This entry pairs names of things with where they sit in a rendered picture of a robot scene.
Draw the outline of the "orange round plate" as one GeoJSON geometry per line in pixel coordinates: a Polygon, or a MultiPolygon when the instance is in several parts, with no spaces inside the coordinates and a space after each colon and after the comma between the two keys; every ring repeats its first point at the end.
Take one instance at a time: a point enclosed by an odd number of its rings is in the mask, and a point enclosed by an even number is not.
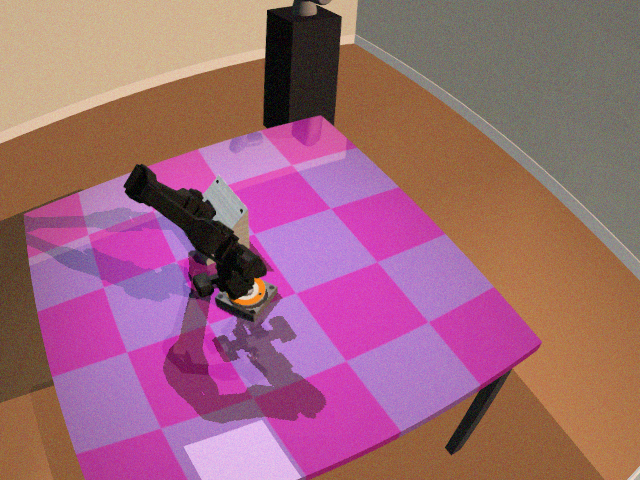
{"type": "Polygon", "coordinates": [[[262,281],[262,279],[260,278],[254,278],[254,290],[252,292],[252,294],[248,294],[248,295],[243,295],[242,297],[238,298],[237,300],[231,300],[229,295],[227,294],[228,299],[241,307],[247,307],[247,306],[252,306],[258,302],[260,302],[264,295],[265,295],[265,284],[262,281]],[[260,296],[258,294],[261,294],[260,296]]]}

